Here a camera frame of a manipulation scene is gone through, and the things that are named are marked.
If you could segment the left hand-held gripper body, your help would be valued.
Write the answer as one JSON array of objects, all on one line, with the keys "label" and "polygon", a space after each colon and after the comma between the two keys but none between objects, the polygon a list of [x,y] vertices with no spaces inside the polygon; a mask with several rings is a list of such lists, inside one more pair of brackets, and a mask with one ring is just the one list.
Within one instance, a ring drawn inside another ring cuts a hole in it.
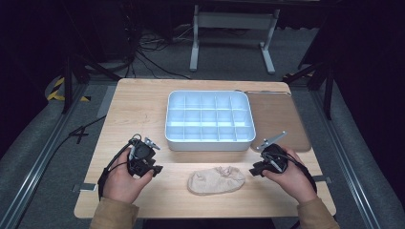
[{"label": "left hand-held gripper body", "polygon": [[141,139],[141,135],[134,135],[129,143],[132,145],[128,155],[127,169],[131,176],[143,177],[156,166],[153,156],[160,147],[150,138]]}]

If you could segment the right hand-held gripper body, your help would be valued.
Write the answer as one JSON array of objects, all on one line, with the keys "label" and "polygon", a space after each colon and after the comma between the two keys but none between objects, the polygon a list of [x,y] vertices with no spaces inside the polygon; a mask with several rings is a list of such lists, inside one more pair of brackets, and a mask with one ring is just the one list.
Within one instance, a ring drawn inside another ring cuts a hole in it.
[{"label": "right hand-held gripper body", "polygon": [[258,170],[261,170],[262,172],[268,170],[272,173],[282,174],[287,169],[287,153],[276,144],[276,142],[286,134],[286,131],[282,131],[274,137],[265,138],[263,143],[256,147],[256,149],[261,152],[262,161],[266,163],[265,168],[259,168]]}]

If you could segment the beige sock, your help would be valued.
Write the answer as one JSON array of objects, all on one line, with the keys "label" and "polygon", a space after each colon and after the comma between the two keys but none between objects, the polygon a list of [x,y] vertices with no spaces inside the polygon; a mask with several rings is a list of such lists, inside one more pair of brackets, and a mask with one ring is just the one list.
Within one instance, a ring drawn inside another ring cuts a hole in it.
[{"label": "beige sock", "polygon": [[194,195],[210,196],[231,193],[245,184],[244,174],[236,167],[214,167],[193,172],[187,180],[187,189]]}]

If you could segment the white divided storage box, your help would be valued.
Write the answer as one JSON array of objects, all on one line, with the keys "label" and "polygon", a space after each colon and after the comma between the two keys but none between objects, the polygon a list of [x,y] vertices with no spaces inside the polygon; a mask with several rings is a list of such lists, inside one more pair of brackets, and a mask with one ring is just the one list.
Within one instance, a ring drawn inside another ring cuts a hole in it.
[{"label": "white divided storage box", "polygon": [[173,91],[165,137],[172,151],[246,151],[256,137],[249,99],[239,91]]}]

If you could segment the person's right hand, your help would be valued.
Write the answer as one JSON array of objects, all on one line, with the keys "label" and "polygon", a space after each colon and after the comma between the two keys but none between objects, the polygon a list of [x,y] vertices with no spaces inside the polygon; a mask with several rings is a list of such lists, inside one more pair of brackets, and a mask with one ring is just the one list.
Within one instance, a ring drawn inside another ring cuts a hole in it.
[{"label": "person's right hand", "polygon": [[296,199],[299,204],[304,204],[318,198],[305,174],[291,161],[282,174],[275,174],[264,170],[262,175],[279,184],[280,187],[287,194]]}]

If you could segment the person's left hand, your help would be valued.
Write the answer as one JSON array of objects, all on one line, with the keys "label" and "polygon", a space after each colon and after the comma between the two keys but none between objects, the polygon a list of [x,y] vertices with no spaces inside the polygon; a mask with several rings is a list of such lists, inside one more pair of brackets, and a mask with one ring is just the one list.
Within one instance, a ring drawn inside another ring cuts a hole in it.
[{"label": "person's left hand", "polygon": [[154,171],[148,171],[140,178],[132,177],[127,170],[127,156],[121,155],[114,163],[114,169],[107,177],[102,196],[104,198],[132,204],[142,189],[152,180]]}]

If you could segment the black metal stand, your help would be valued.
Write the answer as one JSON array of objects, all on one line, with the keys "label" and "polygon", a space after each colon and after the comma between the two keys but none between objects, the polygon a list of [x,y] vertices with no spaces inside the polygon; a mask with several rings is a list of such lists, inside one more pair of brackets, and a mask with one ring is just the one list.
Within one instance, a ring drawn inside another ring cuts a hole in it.
[{"label": "black metal stand", "polygon": [[92,61],[82,55],[72,54],[68,55],[64,62],[63,76],[64,76],[64,108],[63,114],[66,114],[73,106],[74,91],[73,91],[73,77],[76,78],[79,84],[87,84],[90,81],[90,76],[86,70],[86,66],[92,67],[96,72],[106,75],[108,78],[119,81],[121,79],[117,74],[107,70],[100,64]]},{"label": "black metal stand", "polygon": [[322,85],[325,85],[323,112],[326,118],[331,120],[330,107],[333,89],[333,69],[331,63],[320,62],[312,64],[297,73],[287,73],[282,78],[282,81],[289,84],[309,74],[311,74],[311,77],[307,82],[307,88],[310,91],[318,91]]}]

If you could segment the yellow black hazard tape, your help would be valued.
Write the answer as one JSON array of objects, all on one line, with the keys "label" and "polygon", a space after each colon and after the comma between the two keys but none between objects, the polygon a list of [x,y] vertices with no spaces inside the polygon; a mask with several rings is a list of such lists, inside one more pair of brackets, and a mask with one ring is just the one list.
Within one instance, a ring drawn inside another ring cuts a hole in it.
[{"label": "yellow black hazard tape", "polygon": [[64,77],[60,76],[55,81],[51,92],[47,96],[48,100],[58,100],[58,101],[64,101],[65,100],[65,96],[58,93],[58,91],[61,89],[61,86],[62,86],[63,83],[64,83]]}]

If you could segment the aluminium floor rail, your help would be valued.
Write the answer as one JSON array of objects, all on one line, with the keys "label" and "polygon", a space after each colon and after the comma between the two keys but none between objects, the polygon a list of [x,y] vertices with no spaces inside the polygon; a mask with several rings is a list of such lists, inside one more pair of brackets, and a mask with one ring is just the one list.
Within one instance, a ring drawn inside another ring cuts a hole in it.
[{"label": "aluminium floor rail", "polygon": [[370,205],[370,202],[366,196],[365,190],[360,183],[360,180],[352,167],[352,164],[346,154],[342,141],[336,132],[336,129],[331,120],[327,119],[323,110],[323,100],[319,93],[309,93],[318,114],[321,115],[321,120],[327,129],[328,136],[331,139],[333,149],[336,151],[336,159],[348,183],[349,189],[352,193],[353,199],[359,210],[359,213],[365,222],[367,229],[381,229],[380,223],[376,217],[376,214]]},{"label": "aluminium floor rail", "polygon": [[0,211],[0,229],[18,228],[57,146],[66,135],[65,130],[71,131],[68,122],[87,88],[87,84],[76,86],[73,102],[65,114],[61,102],[50,102],[0,161],[0,203],[5,202],[5,208]]}]

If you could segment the white metal desk frame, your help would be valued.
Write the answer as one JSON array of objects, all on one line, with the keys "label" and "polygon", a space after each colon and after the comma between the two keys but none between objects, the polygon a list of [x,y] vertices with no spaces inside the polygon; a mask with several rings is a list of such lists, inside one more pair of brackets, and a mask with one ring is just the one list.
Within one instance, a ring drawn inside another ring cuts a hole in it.
[{"label": "white metal desk frame", "polygon": [[272,13],[255,14],[241,12],[208,12],[202,11],[199,5],[194,6],[193,43],[190,56],[189,70],[195,72],[199,61],[199,29],[238,29],[267,31],[266,40],[259,44],[262,57],[269,74],[275,74],[269,46],[279,19],[279,10]]}]

